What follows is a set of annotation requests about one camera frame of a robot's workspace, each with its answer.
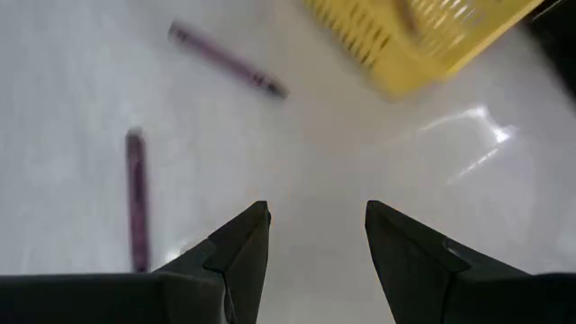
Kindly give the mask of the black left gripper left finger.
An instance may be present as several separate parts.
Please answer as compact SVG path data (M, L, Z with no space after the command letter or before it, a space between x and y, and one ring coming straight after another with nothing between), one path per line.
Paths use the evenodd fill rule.
M256 324L270 222L254 202L150 273L0 276L0 324Z

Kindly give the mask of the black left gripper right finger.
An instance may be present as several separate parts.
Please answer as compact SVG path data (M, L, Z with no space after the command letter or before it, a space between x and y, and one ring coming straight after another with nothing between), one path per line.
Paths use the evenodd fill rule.
M396 324L576 324L576 273L526 273L379 201L365 230Z

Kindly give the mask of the yellow plastic basket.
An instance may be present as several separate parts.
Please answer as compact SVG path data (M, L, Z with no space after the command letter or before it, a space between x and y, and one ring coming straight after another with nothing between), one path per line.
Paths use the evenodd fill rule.
M544 0L409 0L420 37L392 0L303 0L391 98L442 81Z

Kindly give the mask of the purple crayon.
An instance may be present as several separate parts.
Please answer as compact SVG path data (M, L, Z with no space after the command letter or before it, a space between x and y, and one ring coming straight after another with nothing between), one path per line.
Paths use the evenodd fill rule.
M130 129L125 137L129 198L130 255L132 271L149 270L148 188L145 141L141 129Z
M168 36L183 49L203 56L218 67L272 97L285 99L289 95L288 89L277 78L234 56L230 51L219 47L215 42L194 31L191 27L180 22L172 22Z

